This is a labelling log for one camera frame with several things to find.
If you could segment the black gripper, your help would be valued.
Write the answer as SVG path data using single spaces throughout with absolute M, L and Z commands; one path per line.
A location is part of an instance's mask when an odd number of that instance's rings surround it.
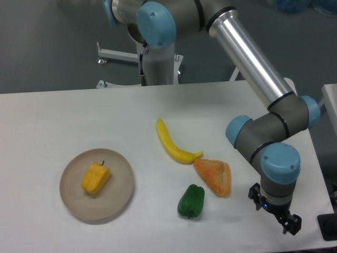
M 283 227 L 283 234 L 290 233 L 295 236 L 302 227 L 302 218 L 296 214 L 290 214 L 290 206 L 293 194 L 285 197 L 275 197 L 260 192 L 260 185 L 255 183 L 250 187 L 248 198 L 253 200 L 256 210 L 261 208 L 275 216 Z

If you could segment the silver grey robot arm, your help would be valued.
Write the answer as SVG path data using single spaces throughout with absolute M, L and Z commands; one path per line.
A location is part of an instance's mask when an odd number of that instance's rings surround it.
M 300 173 L 300 155 L 285 140 L 310 128 L 320 109 L 309 96 L 297 96 L 253 42 L 230 1 L 103 1 L 110 24 L 125 24 L 140 44 L 137 63 L 142 86 L 173 84 L 174 55 L 181 38 L 207 31 L 217 39 L 268 113 L 256 120 L 238 116 L 226 128 L 232 146 L 261 180 L 249 189 L 257 209 L 273 214 L 284 233 L 296 234 L 301 218 L 290 213 Z

